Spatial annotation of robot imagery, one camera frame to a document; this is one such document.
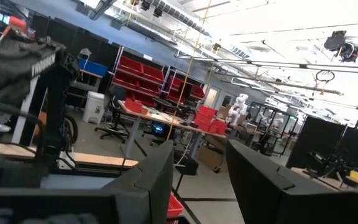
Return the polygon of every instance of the wheel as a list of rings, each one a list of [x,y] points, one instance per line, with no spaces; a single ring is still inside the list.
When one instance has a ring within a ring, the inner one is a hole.
[[[215,174],[220,173],[220,172],[221,172],[221,168],[220,168],[220,167],[215,167],[215,168],[214,168],[214,172],[215,172]]]
[[[71,128],[71,143],[74,144],[77,142],[78,139],[78,125],[77,122],[75,121],[75,119],[68,115],[65,114],[65,121],[68,121],[68,123],[70,124],[70,128]]]

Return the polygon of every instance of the gray floor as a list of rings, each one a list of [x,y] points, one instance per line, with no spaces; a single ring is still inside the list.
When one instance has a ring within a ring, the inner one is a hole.
[[[81,113],[74,113],[73,116],[78,120],[79,129],[78,140],[75,144],[76,152],[123,157],[119,148],[120,140],[116,138],[100,140],[101,133],[94,131],[97,125],[83,122]],[[139,135],[136,139],[146,153],[153,151],[154,147],[149,145],[152,136],[143,138]],[[281,158],[272,156],[271,158],[279,164],[285,164],[288,159],[287,156]],[[142,160],[144,156],[136,148],[131,152],[131,159]],[[179,173],[175,170],[173,185],[176,185],[179,176]],[[182,198],[236,198],[228,173],[215,174],[202,163],[198,168],[198,175],[184,176],[178,193]],[[244,223],[237,202],[186,202],[186,204],[201,223]],[[187,211],[184,211],[182,215],[186,216],[190,223],[195,223]]]

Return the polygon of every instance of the office chair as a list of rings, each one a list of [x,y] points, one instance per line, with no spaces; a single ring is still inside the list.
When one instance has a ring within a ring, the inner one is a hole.
[[[121,106],[118,103],[119,100],[125,100],[125,95],[126,95],[125,89],[121,86],[116,86],[116,85],[110,86],[109,90],[104,95],[104,110],[111,111],[112,113],[111,119],[114,118],[114,124],[106,123],[104,125],[104,128],[94,129],[94,131],[104,131],[106,133],[106,134],[102,134],[100,136],[100,139],[103,139],[106,136],[115,136],[119,138],[121,142],[124,144],[125,143],[124,137],[128,138],[129,131],[121,121],[121,114],[123,114],[124,111],[121,109]]]

